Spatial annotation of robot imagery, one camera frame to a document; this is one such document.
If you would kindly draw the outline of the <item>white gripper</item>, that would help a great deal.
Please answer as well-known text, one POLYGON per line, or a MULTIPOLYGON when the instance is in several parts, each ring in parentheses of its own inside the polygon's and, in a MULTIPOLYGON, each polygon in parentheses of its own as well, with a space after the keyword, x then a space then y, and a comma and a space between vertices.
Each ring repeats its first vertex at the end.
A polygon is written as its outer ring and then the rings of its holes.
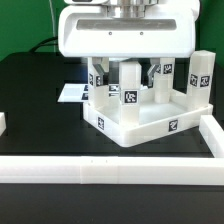
POLYGON ((93 57, 100 85, 108 84, 109 59, 151 58, 148 87, 160 57, 187 58, 195 50, 194 3, 144 3, 119 18, 115 5, 69 3, 60 14, 58 44, 66 57, 93 57))

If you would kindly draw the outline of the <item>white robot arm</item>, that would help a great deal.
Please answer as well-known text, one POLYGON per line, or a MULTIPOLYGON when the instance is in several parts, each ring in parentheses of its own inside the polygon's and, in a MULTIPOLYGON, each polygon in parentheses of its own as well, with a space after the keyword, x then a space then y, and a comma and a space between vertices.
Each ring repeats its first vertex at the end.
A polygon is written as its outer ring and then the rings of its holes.
POLYGON ((64 0, 58 44, 65 57, 93 58, 108 83, 103 58, 187 58, 195 50, 199 0, 64 0))

